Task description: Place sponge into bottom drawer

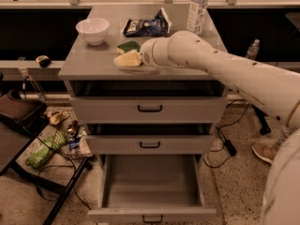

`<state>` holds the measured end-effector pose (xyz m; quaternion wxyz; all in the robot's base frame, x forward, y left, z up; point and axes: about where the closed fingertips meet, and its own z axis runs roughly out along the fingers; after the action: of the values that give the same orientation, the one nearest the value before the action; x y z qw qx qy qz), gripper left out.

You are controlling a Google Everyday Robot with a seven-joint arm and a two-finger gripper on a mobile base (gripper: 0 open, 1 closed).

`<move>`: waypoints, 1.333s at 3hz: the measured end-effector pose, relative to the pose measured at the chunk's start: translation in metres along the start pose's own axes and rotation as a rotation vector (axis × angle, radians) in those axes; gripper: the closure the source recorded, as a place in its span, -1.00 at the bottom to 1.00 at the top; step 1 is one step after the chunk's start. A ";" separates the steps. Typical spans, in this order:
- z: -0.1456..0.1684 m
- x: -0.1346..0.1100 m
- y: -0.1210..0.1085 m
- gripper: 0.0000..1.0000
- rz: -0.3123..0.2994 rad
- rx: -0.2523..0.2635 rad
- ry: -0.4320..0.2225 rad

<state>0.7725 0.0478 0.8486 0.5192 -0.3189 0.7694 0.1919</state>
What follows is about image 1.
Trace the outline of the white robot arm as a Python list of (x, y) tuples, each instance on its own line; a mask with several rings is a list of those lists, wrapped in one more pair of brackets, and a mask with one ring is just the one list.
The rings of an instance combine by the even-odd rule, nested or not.
[(300, 74), (213, 48), (189, 31), (147, 40), (119, 66), (181, 66), (202, 70), (277, 119), (292, 135), (280, 146), (262, 199), (262, 225), (300, 225)]

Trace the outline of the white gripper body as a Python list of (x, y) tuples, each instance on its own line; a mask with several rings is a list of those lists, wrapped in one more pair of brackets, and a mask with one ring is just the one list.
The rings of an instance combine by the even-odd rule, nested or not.
[(167, 66), (169, 40), (165, 37), (148, 39), (140, 48), (142, 61), (147, 66)]

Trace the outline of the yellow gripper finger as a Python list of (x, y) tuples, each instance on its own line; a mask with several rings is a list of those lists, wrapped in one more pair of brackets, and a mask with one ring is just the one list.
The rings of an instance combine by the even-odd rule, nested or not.
[(132, 50), (117, 56), (113, 62), (118, 67), (138, 67), (142, 63), (142, 57), (139, 52)]

